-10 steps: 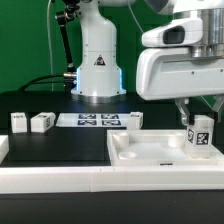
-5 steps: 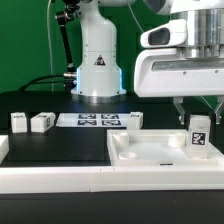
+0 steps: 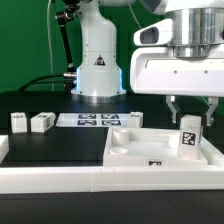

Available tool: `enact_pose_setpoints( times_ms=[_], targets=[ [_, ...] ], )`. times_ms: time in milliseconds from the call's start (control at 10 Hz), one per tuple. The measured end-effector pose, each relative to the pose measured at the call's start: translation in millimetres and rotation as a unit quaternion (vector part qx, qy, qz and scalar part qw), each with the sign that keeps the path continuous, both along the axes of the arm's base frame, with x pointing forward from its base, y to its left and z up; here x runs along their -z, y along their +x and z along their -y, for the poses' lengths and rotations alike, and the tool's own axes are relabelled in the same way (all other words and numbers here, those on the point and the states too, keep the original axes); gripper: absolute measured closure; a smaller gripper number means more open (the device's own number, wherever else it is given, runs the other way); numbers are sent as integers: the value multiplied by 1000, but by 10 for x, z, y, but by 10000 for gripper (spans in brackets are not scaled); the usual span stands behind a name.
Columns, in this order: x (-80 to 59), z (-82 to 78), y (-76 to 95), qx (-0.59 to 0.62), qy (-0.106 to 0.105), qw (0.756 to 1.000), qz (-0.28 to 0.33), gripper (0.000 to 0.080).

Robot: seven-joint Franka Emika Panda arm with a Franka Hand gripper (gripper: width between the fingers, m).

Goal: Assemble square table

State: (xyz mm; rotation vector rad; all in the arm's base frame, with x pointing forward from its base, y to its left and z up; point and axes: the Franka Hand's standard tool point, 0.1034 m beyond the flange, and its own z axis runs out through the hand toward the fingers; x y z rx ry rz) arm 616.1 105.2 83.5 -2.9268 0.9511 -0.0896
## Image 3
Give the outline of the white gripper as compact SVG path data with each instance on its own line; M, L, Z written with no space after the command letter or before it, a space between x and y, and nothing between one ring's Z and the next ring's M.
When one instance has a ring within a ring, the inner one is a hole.
M130 85L135 93L168 95L166 103L177 122L176 96L208 96L206 125L224 97L224 46L214 46L205 59L177 59L168 47L137 49L131 58Z

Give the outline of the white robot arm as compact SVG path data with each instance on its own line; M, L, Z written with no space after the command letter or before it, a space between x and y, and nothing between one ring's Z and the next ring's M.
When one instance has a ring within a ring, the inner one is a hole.
M177 96L208 99L204 121L224 97L224 0L63 0L65 18L77 17L82 29L82 63L77 69L75 98L108 102L125 93L116 63L116 28L99 12L101 6L140 1L165 18L134 34L138 49L131 57L130 86L136 93L164 95L172 119L180 117Z

